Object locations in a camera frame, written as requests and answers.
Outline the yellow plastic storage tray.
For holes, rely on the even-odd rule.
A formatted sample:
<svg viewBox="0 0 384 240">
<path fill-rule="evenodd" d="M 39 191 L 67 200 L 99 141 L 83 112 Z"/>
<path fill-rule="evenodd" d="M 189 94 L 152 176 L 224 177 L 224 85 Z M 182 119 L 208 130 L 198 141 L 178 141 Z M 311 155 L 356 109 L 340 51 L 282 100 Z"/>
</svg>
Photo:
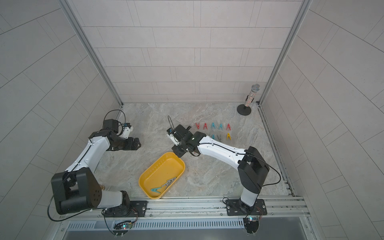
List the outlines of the yellow plastic storage tray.
<svg viewBox="0 0 384 240">
<path fill-rule="evenodd" d="M 139 186 L 143 192 L 152 200 L 160 199 L 171 186 L 181 177 L 186 169 L 185 162 L 178 158 L 173 152 L 167 152 L 157 159 L 139 178 Z M 162 194 L 151 191 L 152 188 L 162 187 L 167 180 L 177 179 Z"/>
</svg>

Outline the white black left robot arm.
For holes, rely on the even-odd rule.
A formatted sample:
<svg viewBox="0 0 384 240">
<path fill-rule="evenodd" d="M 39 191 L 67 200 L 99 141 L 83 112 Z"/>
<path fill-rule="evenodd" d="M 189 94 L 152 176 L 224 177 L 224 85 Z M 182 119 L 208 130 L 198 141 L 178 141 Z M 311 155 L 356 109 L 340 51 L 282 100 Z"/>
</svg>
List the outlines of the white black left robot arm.
<svg viewBox="0 0 384 240">
<path fill-rule="evenodd" d="M 121 137 L 113 130 L 92 133 L 87 146 L 74 163 L 52 177 L 57 213 L 66 215 L 104 209 L 109 218 L 131 214 L 133 207 L 127 192 L 102 190 L 94 171 L 106 151 L 136 151 L 140 147 L 139 138 Z"/>
</svg>

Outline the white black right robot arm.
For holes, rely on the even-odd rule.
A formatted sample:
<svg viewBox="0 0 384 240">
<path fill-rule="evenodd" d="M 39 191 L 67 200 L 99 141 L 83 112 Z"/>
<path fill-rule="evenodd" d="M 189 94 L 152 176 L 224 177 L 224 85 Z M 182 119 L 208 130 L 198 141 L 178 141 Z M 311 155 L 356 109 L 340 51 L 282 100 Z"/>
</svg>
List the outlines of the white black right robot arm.
<svg viewBox="0 0 384 240">
<path fill-rule="evenodd" d="M 172 150 L 179 158 L 185 153 L 194 157 L 210 156 L 236 169 L 243 186 L 241 204 L 249 208 L 255 205 L 271 169 L 256 148 L 231 147 L 201 132 L 182 135 L 173 131 L 168 133 L 168 137 L 175 144 Z"/>
</svg>

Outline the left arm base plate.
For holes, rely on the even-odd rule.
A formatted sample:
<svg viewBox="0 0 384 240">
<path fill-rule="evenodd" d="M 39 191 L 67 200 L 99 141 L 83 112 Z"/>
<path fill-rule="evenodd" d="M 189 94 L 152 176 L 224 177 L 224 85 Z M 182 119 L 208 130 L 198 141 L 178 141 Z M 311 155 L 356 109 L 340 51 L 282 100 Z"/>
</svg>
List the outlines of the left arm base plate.
<svg viewBox="0 0 384 240">
<path fill-rule="evenodd" d="M 147 210 L 148 201 L 132 201 L 129 206 L 121 205 L 102 211 L 106 218 L 136 218 L 144 217 Z"/>
</svg>

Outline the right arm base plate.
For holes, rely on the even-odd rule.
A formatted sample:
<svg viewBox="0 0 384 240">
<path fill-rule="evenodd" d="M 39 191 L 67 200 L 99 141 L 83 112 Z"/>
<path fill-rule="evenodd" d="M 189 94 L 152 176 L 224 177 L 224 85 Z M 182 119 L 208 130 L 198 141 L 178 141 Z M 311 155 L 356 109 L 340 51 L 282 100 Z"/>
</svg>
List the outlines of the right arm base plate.
<svg viewBox="0 0 384 240">
<path fill-rule="evenodd" d="M 267 210 L 265 201 L 256 200 L 252 207 L 243 203 L 240 199 L 223 198 L 228 216 L 266 216 Z"/>
</svg>

